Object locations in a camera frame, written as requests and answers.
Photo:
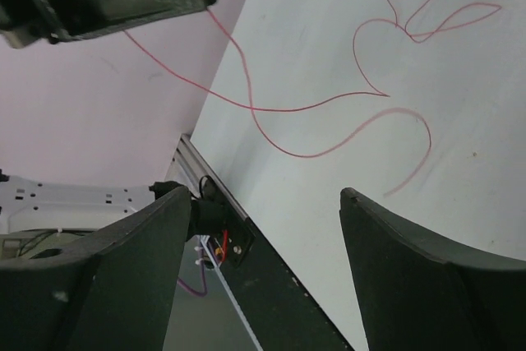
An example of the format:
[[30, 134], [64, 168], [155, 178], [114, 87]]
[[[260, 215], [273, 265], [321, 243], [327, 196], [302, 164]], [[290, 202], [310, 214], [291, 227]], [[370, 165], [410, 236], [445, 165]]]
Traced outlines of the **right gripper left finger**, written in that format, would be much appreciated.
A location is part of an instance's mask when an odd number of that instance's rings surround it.
[[162, 349], [190, 217], [178, 187], [63, 247], [3, 261], [2, 349]]

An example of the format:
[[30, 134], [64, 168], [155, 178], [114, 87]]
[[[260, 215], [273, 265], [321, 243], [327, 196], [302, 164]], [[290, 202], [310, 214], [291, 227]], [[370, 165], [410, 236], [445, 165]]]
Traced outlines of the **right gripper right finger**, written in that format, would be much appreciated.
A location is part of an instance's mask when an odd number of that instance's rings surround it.
[[524, 349], [523, 261], [446, 238], [352, 188], [339, 217], [370, 349]]

